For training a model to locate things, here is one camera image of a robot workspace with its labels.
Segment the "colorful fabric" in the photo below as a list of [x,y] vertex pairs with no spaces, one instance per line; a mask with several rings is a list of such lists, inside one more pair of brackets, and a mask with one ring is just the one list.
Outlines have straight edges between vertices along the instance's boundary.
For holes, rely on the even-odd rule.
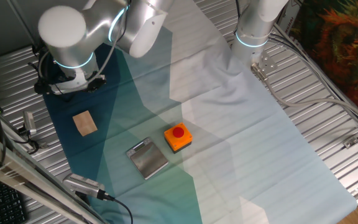
[[358,0],[310,0],[291,36],[358,106]]

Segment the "gray cable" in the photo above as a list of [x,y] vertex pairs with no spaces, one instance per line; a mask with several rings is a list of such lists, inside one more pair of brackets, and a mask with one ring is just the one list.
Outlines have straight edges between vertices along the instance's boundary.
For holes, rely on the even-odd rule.
[[42,76],[42,62],[45,60],[45,57],[47,57],[47,55],[49,54],[49,51],[47,51],[42,58],[40,59],[39,63],[38,63],[38,74],[40,75],[41,78],[43,78],[44,76]]
[[[275,42],[276,43],[276,46],[277,47],[281,47],[281,48],[284,48],[286,50],[291,50],[294,54],[296,54],[302,61],[304,61],[307,65],[309,65],[310,69],[312,69],[316,74],[318,74],[318,76],[321,78],[321,80],[326,84],[327,86],[327,83],[325,82],[324,78],[321,76],[321,74],[313,68],[312,64],[307,61],[305,58],[303,58],[298,52],[295,52],[293,49],[291,48],[286,48],[282,45],[278,45],[278,44],[282,44],[281,42],[279,41],[274,41],[274,40],[269,40],[271,42]],[[349,108],[353,113],[355,113],[356,115],[358,115],[358,108],[356,108],[355,106],[352,106],[350,105],[349,103],[346,103],[345,101],[341,101],[341,100],[334,100],[334,99],[328,99],[328,98],[325,98],[325,99],[317,99],[317,100],[311,100],[311,101],[306,101],[306,102],[302,102],[302,103],[289,103],[283,99],[281,99],[273,90],[272,86],[270,85],[269,81],[267,80],[266,82],[266,85],[267,85],[267,88],[269,88],[270,92],[272,93],[272,95],[279,101],[281,102],[282,104],[286,105],[286,106],[290,106],[290,107],[294,107],[294,106],[306,106],[306,105],[310,105],[310,104],[314,104],[314,103],[325,103],[325,102],[328,102],[328,103],[335,103],[335,104],[338,104],[338,105],[342,105],[342,106],[345,106],[346,108]]]
[[128,6],[129,6],[129,5],[128,5],[128,1],[126,1],[126,2],[127,2],[127,4],[126,4],[126,7],[124,8],[124,13],[123,13],[122,16],[121,16],[121,22],[120,22],[120,24],[119,24],[117,36],[116,36],[116,38],[114,39],[114,42],[113,42],[113,44],[112,44],[112,46],[111,46],[111,50],[110,50],[110,52],[109,52],[107,58],[105,59],[105,61],[104,61],[103,65],[102,65],[102,67],[99,69],[99,71],[97,72],[96,75],[94,75],[91,79],[89,79],[85,84],[80,85],[80,86],[78,86],[78,87],[83,87],[83,86],[85,86],[85,85],[88,85],[88,84],[91,83],[93,80],[95,80],[95,79],[103,72],[104,68],[106,67],[107,63],[109,62],[110,57],[111,57],[112,53],[114,52],[114,49],[116,48],[117,41],[118,41],[118,39],[119,39],[120,36],[121,36],[122,25],[125,23],[125,20],[126,20],[126,14],[127,14],[127,11],[128,11]]
[[346,108],[349,108],[351,111],[353,111],[353,113],[358,115],[358,108],[350,105],[349,103],[343,102],[341,100],[325,98],[325,99],[317,99],[317,100],[305,101],[305,102],[302,102],[302,103],[290,103],[290,102],[287,102],[287,101],[281,99],[276,94],[276,92],[273,90],[273,87],[269,83],[269,80],[266,80],[265,83],[266,83],[267,88],[270,90],[270,93],[274,96],[274,98],[276,98],[280,103],[284,104],[285,106],[299,107],[299,106],[308,106],[308,105],[315,104],[315,103],[335,103],[335,104],[338,104],[338,105],[345,106]]

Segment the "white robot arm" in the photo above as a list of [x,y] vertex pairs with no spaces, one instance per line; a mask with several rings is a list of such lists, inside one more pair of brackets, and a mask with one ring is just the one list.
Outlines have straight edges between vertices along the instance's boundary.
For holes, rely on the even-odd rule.
[[89,0],[84,10],[56,6],[39,20],[39,34],[66,77],[50,85],[54,94],[85,90],[99,70],[94,50],[115,43],[133,57],[153,46],[174,0]]
[[[113,47],[117,43],[133,57],[150,50],[174,0],[132,0],[128,4],[129,1],[89,0],[81,12],[68,6],[44,12],[39,34],[55,63],[72,79],[50,85],[54,94],[86,90],[95,78],[104,79],[97,72],[94,54],[102,43]],[[247,67],[260,62],[274,21],[287,1],[251,0],[242,13],[232,51]]]
[[247,68],[261,61],[261,53],[275,19],[287,2],[288,0],[251,0],[241,14],[232,51]]

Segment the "keyboard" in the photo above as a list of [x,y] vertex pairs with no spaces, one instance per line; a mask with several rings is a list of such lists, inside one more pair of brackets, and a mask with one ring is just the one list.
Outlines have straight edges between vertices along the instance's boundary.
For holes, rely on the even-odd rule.
[[23,196],[0,182],[0,224],[22,224],[27,219]]

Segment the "emergency stop button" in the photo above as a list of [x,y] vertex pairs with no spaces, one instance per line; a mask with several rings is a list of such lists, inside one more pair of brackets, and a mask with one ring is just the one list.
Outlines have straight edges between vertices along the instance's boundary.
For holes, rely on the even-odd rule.
[[191,145],[193,141],[193,136],[183,123],[179,123],[173,128],[166,130],[164,137],[173,153],[177,153],[186,148]]

